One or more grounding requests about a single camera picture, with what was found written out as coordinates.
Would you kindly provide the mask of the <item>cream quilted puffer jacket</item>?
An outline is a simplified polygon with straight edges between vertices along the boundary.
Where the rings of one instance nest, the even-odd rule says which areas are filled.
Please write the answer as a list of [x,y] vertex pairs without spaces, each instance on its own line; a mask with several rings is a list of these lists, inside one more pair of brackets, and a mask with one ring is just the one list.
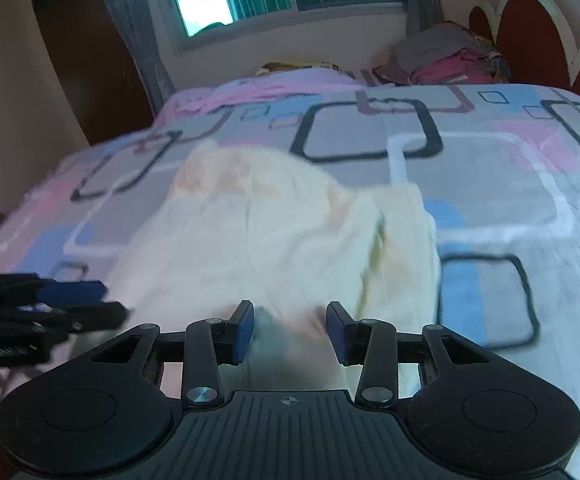
[[359,370],[337,362],[327,305],[412,333],[433,321],[438,280],[436,226],[416,185],[348,188],[284,152],[207,141],[106,284],[129,326],[165,332],[251,301],[247,357],[219,370],[228,391],[354,390]]

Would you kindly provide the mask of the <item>pile of folded clothes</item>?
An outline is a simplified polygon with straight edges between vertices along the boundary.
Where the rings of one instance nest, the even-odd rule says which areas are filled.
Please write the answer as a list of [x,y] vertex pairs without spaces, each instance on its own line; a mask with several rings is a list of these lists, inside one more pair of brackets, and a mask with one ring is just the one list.
[[394,44],[372,73],[396,86],[498,84],[511,79],[508,62],[492,42],[455,22],[434,25]]

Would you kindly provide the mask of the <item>patterned pastel bed sheet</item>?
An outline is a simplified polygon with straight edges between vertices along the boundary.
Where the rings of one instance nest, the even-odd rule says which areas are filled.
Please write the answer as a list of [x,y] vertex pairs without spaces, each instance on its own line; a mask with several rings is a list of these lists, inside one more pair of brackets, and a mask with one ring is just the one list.
[[[175,110],[64,159],[0,228],[0,272],[101,280],[195,146],[266,145],[352,186],[410,181],[437,226],[439,322],[580,408],[580,96],[526,84],[381,87]],[[580,479],[580,445],[570,466]]]

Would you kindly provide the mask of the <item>brown wooden door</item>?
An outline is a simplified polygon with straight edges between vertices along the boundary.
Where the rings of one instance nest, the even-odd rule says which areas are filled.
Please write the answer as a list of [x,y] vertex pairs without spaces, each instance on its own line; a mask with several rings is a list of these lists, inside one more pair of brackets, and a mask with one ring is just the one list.
[[145,129],[153,115],[104,0],[31,0],[52,66],[89,144]]

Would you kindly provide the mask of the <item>pink blanket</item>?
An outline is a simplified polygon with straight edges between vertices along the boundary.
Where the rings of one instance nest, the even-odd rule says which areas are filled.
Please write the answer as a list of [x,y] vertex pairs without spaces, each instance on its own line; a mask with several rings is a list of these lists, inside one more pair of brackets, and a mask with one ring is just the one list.
[[309,96],[366,89],[362,81],[331,68],[312,67],[264,76],[235,79],[214,88],[176,92],[164,104],[160,116],[171,120],[180,114],[209,114],[229,105],[274,101],[287,96]]

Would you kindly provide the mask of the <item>grey left curtain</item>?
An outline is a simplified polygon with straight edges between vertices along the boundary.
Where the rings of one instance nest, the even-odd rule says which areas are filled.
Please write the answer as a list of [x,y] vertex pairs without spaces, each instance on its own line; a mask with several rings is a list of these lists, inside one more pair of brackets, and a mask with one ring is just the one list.
[[162,62],[148,0],[104,0],[132,56],[154,116],[175,93]]

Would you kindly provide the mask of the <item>red white scalloped headboard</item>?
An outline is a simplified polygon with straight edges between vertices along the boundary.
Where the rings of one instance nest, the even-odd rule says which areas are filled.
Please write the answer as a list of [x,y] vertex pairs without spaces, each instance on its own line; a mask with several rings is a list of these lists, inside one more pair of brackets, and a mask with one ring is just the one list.
[[580,46],[554,0],[477,3],[468,29],[484,37],[506,60],[516,84],[570,90],[580,96]]

